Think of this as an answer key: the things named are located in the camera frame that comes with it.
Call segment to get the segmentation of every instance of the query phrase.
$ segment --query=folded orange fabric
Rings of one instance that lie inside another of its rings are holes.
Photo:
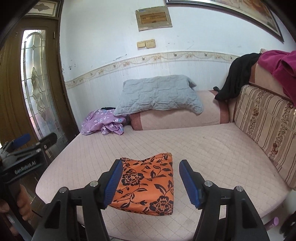
[[[110,206],[154,216],[173,213],[174,180],[171,153],[139,160],[122,157],[123,173]]]

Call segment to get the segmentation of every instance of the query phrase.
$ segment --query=light switch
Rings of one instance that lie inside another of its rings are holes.
[[[147,49],[151,49],[151,48],[156,47],[155,39],[146,40],[145,43],[146,43],[146,48]]]
[[[146,47],[145,41],[137,42],[137,47],[138,49],[145,48]]]

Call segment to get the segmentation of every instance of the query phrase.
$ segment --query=wallpaper border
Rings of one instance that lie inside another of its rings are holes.
[[[73,88],[94,78],[113,73],[116,71],[129,69],[137,66],[167,63],[172,61],[217,61],[232,63],[239,56],[224,53],[205,52],[205,51],[177,51],[167,53],[156,53],[142,55],[126,60],[121,60],[87,72],[71,81],[65,82],[66,89]]]

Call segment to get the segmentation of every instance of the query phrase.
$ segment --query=striped cushion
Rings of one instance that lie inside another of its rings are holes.
[[[266,153],[284,181],[296,187],[296,115],[293,104],[245,85],[237,100],[235,124]]]

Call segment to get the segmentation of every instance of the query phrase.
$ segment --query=gray pillow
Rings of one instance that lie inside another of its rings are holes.
[[[189,77],[185,75],[158,76],[127,80],[114,115],[129,115],[143,110],[171,110],[187,108],[196,114],[203,106]]]

